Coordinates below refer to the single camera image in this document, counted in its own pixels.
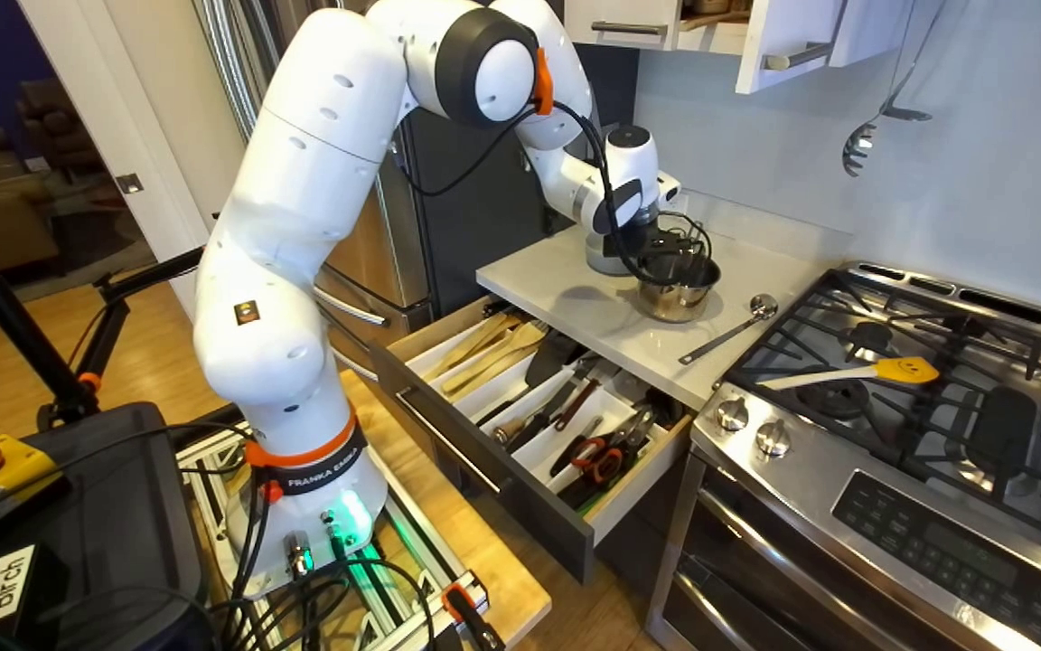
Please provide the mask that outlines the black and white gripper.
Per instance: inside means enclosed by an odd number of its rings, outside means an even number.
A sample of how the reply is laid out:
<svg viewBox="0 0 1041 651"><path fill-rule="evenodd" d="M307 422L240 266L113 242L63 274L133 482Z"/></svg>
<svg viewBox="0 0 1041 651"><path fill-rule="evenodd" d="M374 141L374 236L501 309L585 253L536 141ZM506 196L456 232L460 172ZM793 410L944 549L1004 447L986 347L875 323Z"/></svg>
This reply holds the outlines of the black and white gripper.
<svg viewBox="0 0 1041 651"><path fill-rule="evenodd" d="M626 274L658 236L658 209L676 196L676 182L658 166L658 141L648 127L611 121L603 131L599 206L589 236L589 266Z"/></svg>

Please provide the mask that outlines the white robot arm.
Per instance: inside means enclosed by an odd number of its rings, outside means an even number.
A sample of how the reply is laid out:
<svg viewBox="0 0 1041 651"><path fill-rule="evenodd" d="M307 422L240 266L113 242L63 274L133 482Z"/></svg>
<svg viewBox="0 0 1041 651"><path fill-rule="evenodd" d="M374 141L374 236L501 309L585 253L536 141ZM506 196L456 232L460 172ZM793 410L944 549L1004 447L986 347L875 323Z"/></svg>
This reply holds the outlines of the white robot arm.
<svg viewBox="0 0 1041 651"><path fill-rule="evenodd" d="M676 191L648 131L589 121L585 70L545 0L376 0L307 13L269 82L194 285L201 375L248 422L240 576L259 589L370 546L386 507L316 279L350 238L417 108L509 127L545 206L623 265Z"/></svg>

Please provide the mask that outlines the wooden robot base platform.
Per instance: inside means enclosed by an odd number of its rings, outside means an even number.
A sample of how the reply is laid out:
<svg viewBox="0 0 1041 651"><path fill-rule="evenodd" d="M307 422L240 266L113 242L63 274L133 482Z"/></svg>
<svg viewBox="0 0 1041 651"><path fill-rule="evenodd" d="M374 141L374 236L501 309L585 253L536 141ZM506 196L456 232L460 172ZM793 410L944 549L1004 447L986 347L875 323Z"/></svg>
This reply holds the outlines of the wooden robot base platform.
<svg viewBox="0 0 1041 651"><path fill-rule="evenodd" d="M545 586L364 379L346 371L345 390L389 482L376 539L305 586L254 577L230 651L305 651L305 641L318 651L521 651L552 612Z"/></svg>

